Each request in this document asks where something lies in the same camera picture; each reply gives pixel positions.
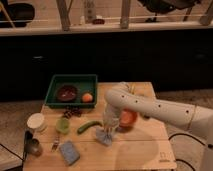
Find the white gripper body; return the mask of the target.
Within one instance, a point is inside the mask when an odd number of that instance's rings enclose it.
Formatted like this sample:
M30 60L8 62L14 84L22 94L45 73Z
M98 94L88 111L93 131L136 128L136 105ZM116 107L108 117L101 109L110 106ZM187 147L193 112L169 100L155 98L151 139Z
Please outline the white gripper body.
M116 115L115 113L104 112L103 124L104 124L104 131L106 133L111 133L119 125L119 116Z

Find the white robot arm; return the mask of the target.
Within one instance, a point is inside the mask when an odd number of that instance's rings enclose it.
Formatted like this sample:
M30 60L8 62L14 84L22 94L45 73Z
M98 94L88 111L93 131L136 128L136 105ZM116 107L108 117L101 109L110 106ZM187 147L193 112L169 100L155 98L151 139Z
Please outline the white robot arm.
M108 128L119 124L123 109L174 125L206 140L199 171L213 171L213 109L131 94L125 82L108 89L104 98L103 118Z

